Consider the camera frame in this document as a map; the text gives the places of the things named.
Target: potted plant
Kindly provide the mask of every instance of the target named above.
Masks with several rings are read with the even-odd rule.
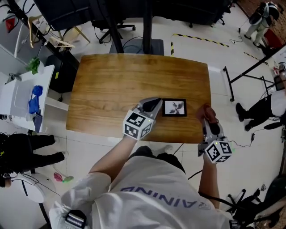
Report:
[[[29,61],[28,66],[26,67],[26,70],[32,71],[33,75],[37,73],[43,73],[44,64],[40,61],[38,57],[34,57]]]

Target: table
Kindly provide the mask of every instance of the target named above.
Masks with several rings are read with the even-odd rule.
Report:
[[[71,93],[67,129],[121,138],[127,111],[148,97],[186,99],[187,117],[162,117],[160,111],[144,140],[201,142],[202,126],[195,112],[210,104],[207,64],[159,55],[83,56]]]
[[[39,97],[39,105],[41,109],[41,115],[42,115],[42,124],[40,127],[40,132],[45,132],[46,131],[46,126],[45,126],[45,119],[44,119],[44,114],[45,114],[45,106],[46,104],[50,106],[55,106],[57,108],[63,109],[63,110],[68,110],[68,105],[62,102],[59,102],[55,99],[52,99],[48,97],[48,90],[49,90],[49,85],[50,85],[50,80],[53,75],[55,66],[47,66],[44,68],[44,71],[42,74],[37,73],[35,75],[32,74],[32,72],[26,72],[21,75],[22,81],[27,81],[27,80],[32,80],[33,85],[40,85],[43,87],[43,93]],[[33,130],[35,131],[35,125],[33,121],[26,121],[26,118],[23,117],[12,117],[13,124],[18,125],[22,128],[26,128],[28,130]]]

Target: yellow and black striped tape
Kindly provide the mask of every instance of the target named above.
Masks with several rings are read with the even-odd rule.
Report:
[[[222,46],[225,46],[225,47],[229,47],[229,45],[226,45],[226,44],[223,44],[223,43],[220,43],[220,42],[216,42],[216,41],[212,41],[212,40],[209,40],[209,39],[204,39],[204,38],[198,38],[198,37],[193,37],[193,36],[188,36],[188,35],[182,35],[182,34],[173,34],[175,36],[180,36],[180,37],[185,37],[185,38],[196,38],[198,40],[201,40],[201,41],[209,41],[209,42],[213,42],[215,44],[218,44],[218,45],[222,45]]]
[[[248,54],[248,53],[246,53],[246,52],[244,52],[246,55],[248,55],[248,56],[251,56],[252,58],[254,58],[254,59],[257,59],[258,61],[260,61],[258,58],[256,58],[256,57],[254,57],[253,55],[250,55],[250,54]]]
[[[174,57],[174,44],[171,42],[171,56]]]

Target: picture frame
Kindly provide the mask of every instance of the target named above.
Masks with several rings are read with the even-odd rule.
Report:
[[[162,116],[164,117],[187,116],[186,100],[179,98],[164,98],[162,105]]]

